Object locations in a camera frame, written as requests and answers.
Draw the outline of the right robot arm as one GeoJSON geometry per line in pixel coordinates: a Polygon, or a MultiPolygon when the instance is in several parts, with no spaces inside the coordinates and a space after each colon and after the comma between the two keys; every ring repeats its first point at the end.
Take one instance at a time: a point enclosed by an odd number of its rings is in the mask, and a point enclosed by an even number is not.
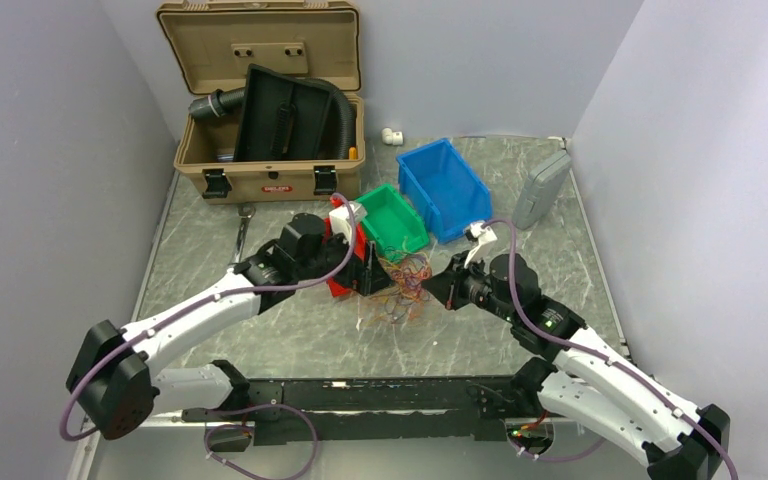
{"type": "Polygon", "coordinates": [[[559,414],[614,444],[651,479],[711,479],[728,449],[730,417],[647,377],[576,312],[542,293],[521,255],[490,264],[464,253],[422,286],[448,310],[474,305],[510,325],[532,355],[511,381],[517,411],[559,414]]]}

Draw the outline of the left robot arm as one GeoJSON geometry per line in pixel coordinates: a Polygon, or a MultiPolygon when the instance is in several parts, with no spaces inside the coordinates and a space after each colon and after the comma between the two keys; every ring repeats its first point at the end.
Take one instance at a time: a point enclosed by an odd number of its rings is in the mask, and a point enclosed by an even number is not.
{"type": "Polygon", "coordinates": [[[297,291],[325,283],[332,294],[369,296],[390,286],[374,244],[362,231],[366,210],[350,201],[326,218],[300,213],[279,238],[233,263],[212,286],[148,319],[117,327],[104,320],[86,333],[66,380],[68,405],[92,431],[121,438],[153,414],[189,407],[232,420],[247,406],[247,380],[227,361],[173,369],[185,351],[254,318],[297,291]]]}

